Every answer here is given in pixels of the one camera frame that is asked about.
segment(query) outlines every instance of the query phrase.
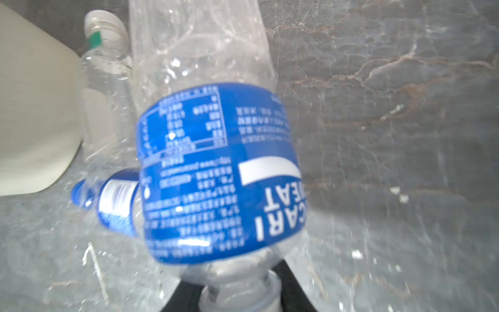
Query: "water bottle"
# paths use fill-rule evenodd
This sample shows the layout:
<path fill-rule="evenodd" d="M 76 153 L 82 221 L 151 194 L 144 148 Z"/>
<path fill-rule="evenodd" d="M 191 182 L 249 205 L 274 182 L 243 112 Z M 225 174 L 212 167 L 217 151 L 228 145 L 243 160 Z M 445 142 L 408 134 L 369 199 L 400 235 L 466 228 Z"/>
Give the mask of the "water bottle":
<path fill-rule="evenodd" d="M 71 198 L 77 206 L 95 209 L 104 226 L 136 236 L 141 231 L 133 226 L 131 209 L 136 203 L 135 211 L 140 211 L 140 164 L 128 34 L 118 17 L 94 10 L 85 16 L 85 36 L 90 50 L 77 70 L 76 94 L 84 159 L 91 175 L 75 185 Z"/>
<path fill-rule="evenodd" d="M 130 0 L 144 239 L 199 307 L 279 311 L 307 202 L 256 0 Z"/>

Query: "crushed plastic bottle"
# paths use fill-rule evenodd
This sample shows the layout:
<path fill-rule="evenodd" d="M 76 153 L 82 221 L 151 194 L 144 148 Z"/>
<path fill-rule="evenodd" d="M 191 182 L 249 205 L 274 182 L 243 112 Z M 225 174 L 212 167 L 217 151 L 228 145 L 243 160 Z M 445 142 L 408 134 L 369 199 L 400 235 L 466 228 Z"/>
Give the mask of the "crushed plastic bottle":
<path fill-rule="evenodd" d="M 144 235 L 199 307 L 279 311 L 307 203 L 256 0 L 130 0 Z"/>
<path fill-rule="evenodd" d="M 81 208 L 95 209 L 109 229 L 136 236 L 141 230 L 133 227 L 131 208 L 134 203 L 136 210 L 140 207 L 136 196 L 140 164 L 128 34 L 118 17 L 94 10 L 85 16 L 85 35 L 90 50 L 77 70 L 76 94 L 82 148 L 91 175 L 76 184 L 71 198 Z"/>

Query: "blue bottle label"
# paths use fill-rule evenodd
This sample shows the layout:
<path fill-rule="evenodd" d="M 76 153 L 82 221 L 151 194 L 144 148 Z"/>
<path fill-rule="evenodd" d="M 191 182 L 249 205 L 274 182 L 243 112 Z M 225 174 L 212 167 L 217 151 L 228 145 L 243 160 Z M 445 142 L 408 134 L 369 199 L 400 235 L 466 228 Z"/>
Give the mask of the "blue bottle label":
<path fill-rule="evenodd" d="M 102 186 L 97 215 L 103 226 L 129 236 L 137 236 L 133 225 L 133 203 L 138 190 L 139 173 L 122 170 Z"/>
<path fill-rule="evenodd" d="M 196 264 L 299 232 L 307 202 L 279 98 L 222 83 L 163 98 L 139 119 L 144 235 L 158 261 Z"/>

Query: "marble surface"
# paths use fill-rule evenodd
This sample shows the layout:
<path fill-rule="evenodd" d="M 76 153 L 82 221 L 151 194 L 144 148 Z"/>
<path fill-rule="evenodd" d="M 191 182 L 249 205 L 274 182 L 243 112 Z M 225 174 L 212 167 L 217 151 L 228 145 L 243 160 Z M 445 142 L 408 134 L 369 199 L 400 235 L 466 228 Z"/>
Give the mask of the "marble surface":
<path fill-rule="evenodd" d="M 86 11 L 24 0 L 79 53 Z M 499 3 L 261 0 L 308 193 L 287 257 L 318 311 L 499 310 Z M 177 284 L 138 241 L 69 207 L 78 156 L 48 190 L 0 198 L 3 311 L 158 311 Z M 82 266 L 92 243 L 94 264 Z"/>

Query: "white bottle cap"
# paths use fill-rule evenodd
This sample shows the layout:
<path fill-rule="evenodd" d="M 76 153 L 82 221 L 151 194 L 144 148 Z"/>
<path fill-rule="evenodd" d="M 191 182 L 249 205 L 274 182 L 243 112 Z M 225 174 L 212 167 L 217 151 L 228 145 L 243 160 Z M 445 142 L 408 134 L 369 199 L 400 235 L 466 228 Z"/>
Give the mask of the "white bottle cap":
<path fill-rule="evenodd" d="M 95 32 L 99 26 L 102 40 L 117 41 L 124 38 L 128 42 L 128 33 L 125 24 L 113 13 L 104 10 L 93 10 L 85 16 L 85 37 Z"/>

